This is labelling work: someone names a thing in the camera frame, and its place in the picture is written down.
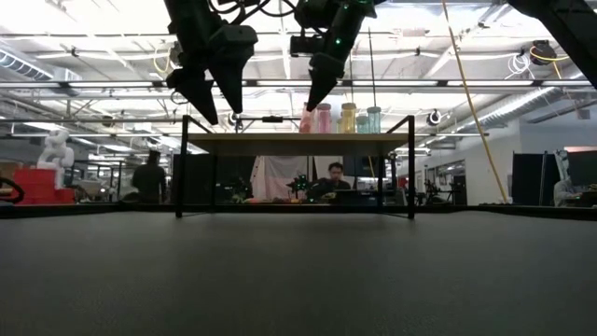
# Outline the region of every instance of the yellow rope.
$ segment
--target yellow rope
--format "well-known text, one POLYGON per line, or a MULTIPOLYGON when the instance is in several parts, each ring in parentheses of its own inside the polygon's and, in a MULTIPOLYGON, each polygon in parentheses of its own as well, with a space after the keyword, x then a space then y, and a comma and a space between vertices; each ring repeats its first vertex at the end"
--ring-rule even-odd
POLYGON ((548 57, 539 56, 539 55, 537 55, 537 54, 535 54, 535 53, 533 52, 533 50, 535 50, 535 49, 536 49, 536 47, 532 47, 532 48, 529 50, 529 52, 531 53, 531 55, 532 55, 533 57, 535 57, 535 58, 537 58, 537 59, 539 59, 539 60, 543 60, 543 61, 550 61, 550 62, 557 62, 557 61, 564 61, 564 60, 567 60, 567 59, 569 59, 569 58, 570 58, 570 56, 563 56, 563 57, 559 57, 559 58, 551 59, 551 58, 548 58, 548 57))
POLYGON ((560 69, 558 68, 558 64, 557 63, 552 63, 553 67, 556 69, 556 74, 558 74, 558 78, 562 79, 562 75, 560 74, 560 69))
POLYGON ((507 203, 507 196, 506 192, 504 191, 504 187, 502 186, 502 181, 500 180, 500 176, 495 169, 495 164, 493 164, 492 153, 489 150, 489 146, 487 145, 487 139, 485 139, 485 134, 483 129, 481 128, 481 124, 479 122, 479 118, 477 118, 477 110, 473 105, 473 100, 470 97, 470 91, 468 89, 468 85, 466 84, 466 77, 465 77, 465 70, 463 69, 463 64, 460 61, 460 54, 458 52, 458 48, 456 48, 456 40, 454 38, 454 32, 450 26, 450 17, 448 16, 448 7, 446 6, 446 0, 441 0, 441 5, 444 7, 444 15, 446 16, 446 22, 448 23, 448 30, 450 31, 450 38, 451 44, 454 48, 454 54, 456 56, 456 62, 458 62, 458 69, 460 70, 460 77, 463 79, 463 86, 465 87, 466 93, 466 100, 468 101, 468 106, 470 107, 470 111, 473 114, 473 119, 475 119, 475 124, 477 124, 477 130, 479 131, 479 135, 481 136, 481 140, 483 142, 483 146, 485 147, 485 153, 487 153, 487 159, 489 160, 489 164, 492 166, 493 175, 495 176, 495 182, 497 182, 497 186, 502 193, 502 198, 504 198, 504 203, 507 203))

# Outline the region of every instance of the wooden shelf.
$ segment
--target wooden shelf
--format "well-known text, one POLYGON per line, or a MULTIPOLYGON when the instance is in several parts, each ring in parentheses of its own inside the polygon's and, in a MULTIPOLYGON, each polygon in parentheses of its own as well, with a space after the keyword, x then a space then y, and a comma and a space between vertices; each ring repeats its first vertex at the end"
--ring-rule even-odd
POLYGON ((188 141, 219 156, 385 155, 407 143, 404 133, 194 133, 188 141))

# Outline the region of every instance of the ceiling light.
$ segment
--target ceiling light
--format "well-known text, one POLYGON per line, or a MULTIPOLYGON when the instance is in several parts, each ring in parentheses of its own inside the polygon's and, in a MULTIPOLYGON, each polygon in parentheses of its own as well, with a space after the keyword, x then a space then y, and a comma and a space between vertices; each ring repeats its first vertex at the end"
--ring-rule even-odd
POLYGON ((81 138, 73 138, 73 140, 77 141, 78 143, 81 143, 83 145, 89 145, 89 146, 97 146, 97 144, 92 143, 89 140, 85 140, 85 139, 81 139, 81 138))
POLYGON ((60 126, 60 125, 57 125, 57 124, 51 123, 51 122, 25 122, 25 123, 23 123, 23 125, 35 127, 37 129, 46 130, 46 131, 64 130, 63 126, 60 126))
POLYGON ((102 146, 107 149, 114 150, 114 151, 120 151, 120 152, 134 151, 134 149, 132 149, 130 147, 120 146, 120 145, 102 145, 102 146))
POLYGON ((150 81, 70 82, 69 85, 71 88, 153 88, 150 81))
MULTIPOLYGON (((359 80, 354 81, 355 86, 359 86, 359 84, 355 82, 360 82, 359 80)), ((421 87, 421 86, 428 86, 434 87, 437 85, 436 80, 382 80, 380 82, 375 82, 375 86, 398 86, 398 87, 421 87)))
POLYGON ((311 86, 310 80, 258 80, 258 86, 311 86))
MULTIPOLYGON (((530 86, 533 84, 532 80, 467 80, 466 85, 469 87, 477 86, 530 86)), ((463 86, 462 80, 450 80, 448 86, 463 86)))
MULTIPOLYGON (((10 82, 0 83, 0 89, 3 89, 3 88, 13 89, 14 86, 15 86, 15 83, 10 83, 10 82)), ((19 83, 18 87, 19 87, 19 89, 58 89, 58 88, 60 88, 60 84, 55 83, 55 82, 34 81, 34 82, 19 83)))
POLYGON ((542 86, 591 86, 588 80, 545 80, 542 86))

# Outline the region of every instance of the computer monitor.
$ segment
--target computer monitor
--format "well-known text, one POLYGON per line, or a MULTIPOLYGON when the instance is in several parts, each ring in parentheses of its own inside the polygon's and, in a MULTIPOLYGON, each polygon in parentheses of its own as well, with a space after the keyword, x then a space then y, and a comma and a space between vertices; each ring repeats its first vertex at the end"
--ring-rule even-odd
POLYGON ((597 151, 568 153, 568 174, 574 186, 597 184, 597 151))

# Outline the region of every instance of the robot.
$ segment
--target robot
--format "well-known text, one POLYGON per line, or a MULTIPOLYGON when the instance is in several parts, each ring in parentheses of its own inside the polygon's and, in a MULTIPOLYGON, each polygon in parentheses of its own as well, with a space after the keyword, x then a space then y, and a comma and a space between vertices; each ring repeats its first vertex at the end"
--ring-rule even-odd
POLYGON ((75 163, 75 152, 66 146, 70 134, 67 131, 51 131, 46 137, 46 147, 37 160, 38 169, 51 169, 56 171, 54 188, 64 187, 64 168, 72 167, 75 163))

